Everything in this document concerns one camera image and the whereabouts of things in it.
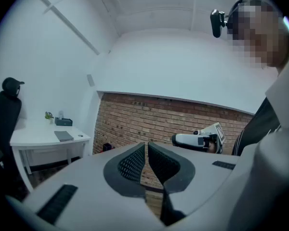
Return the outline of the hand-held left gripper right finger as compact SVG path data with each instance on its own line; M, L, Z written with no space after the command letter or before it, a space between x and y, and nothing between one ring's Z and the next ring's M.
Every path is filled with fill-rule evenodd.
M183 192L195 176L195 167L188 159L150 142L148 162L167 193Z

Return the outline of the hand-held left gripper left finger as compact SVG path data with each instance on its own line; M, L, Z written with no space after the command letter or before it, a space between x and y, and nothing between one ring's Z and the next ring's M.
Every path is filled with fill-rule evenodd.
M122 196L145 198L145 188L141 186L144 166L145 144L142 142L110 159L104 166L104 179Z

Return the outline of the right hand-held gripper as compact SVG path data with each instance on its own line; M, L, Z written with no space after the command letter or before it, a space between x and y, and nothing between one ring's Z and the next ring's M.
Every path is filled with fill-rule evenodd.
M202 130L195 130L193 134L173 134L172 144L177 147L213 154L221 154L225 134L220 123L215 123Z

